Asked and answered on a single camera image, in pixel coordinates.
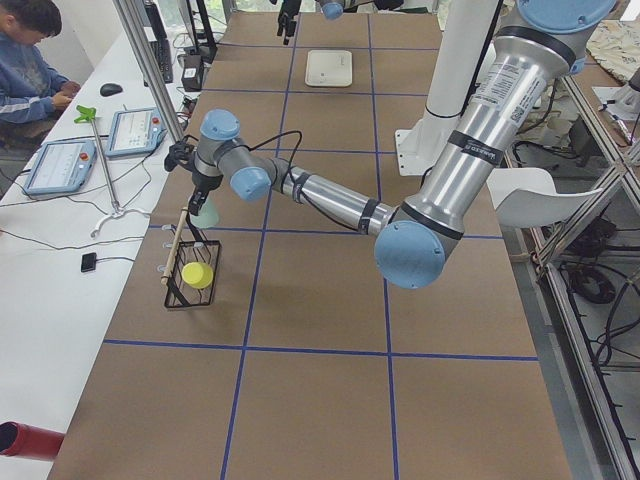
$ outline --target blue sweatshirt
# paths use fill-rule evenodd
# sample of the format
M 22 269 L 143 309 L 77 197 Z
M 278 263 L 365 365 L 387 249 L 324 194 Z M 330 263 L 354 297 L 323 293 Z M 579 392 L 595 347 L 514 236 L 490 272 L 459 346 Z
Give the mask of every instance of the blue sweatshirt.
M 0 33 L 0 122 L 26 123 L 55 110 L 51 97 L 68 79 L 51 68 L 35 46 Z

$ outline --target blue and white device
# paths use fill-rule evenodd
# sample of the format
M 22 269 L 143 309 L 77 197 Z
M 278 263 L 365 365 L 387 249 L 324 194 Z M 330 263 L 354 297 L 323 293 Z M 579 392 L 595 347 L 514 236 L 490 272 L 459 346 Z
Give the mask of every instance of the blue and white device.
M 157 148 L 166 133 L 157 108 L 116 112 L 105 155 L 109 158 L 146 155 Z
M 27 177 L 29 196 L 73 193 L 87 179 L 96 158 L 93 140 L 46 142 Z

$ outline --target yellow object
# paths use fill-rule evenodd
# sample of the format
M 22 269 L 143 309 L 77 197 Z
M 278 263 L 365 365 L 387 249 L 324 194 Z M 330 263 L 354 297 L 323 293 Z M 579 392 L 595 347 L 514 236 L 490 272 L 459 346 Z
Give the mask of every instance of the yellow object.
M 198 290 L 207 288 L 213 282 L 213 268 L 204 262 L 191 262 L 182 267 L 182 279 Z

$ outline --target blue joint cap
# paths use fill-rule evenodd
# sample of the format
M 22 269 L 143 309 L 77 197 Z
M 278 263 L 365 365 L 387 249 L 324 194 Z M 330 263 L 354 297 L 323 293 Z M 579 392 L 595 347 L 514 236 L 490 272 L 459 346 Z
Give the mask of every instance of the blue joint cap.
M 264 197 L 271 189 L 271 179 L 260 167 L 241 168 L 233 174 L 229 183 L 233 191 L 247 202 Z
M 227 110 L 210 110 L 200 125 L 200 133 L 211 140 L 233 140 L 240 134 L 240 122 Z
M 322 6 L 322 13 L 324 13 L 324 18 L 327 20 L 335 20 L 336 18 L 340 18 L 342 16 L 342 12 L 344 9 L 342 5 L 338 2 L 329 2 L 325 3 Z
M 564 35 L 581 32 L 609 15 L 616 0 L 518 0 L 518 10 L 533 27 Z
M 410 289 L 426 287 L 436 280 L 446 261 L 436 234 L 410 220 L 387 225 L 378 235 L 374 255 L 384 278 Z
M 587 62 L 586 57 L 578 58 L 573 65 L 571 65 L 571 70 L 569 70 L 569 75 L 576 75 L 580 73 L 584 69 L 584 64 Z

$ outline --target red cylinder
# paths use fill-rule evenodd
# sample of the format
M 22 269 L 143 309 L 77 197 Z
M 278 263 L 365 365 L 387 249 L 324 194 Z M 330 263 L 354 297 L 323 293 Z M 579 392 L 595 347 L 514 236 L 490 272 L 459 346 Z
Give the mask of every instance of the red cylinder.
M 0 455 L 53 461 L 64 434 L 16 422 L 0 425 Z

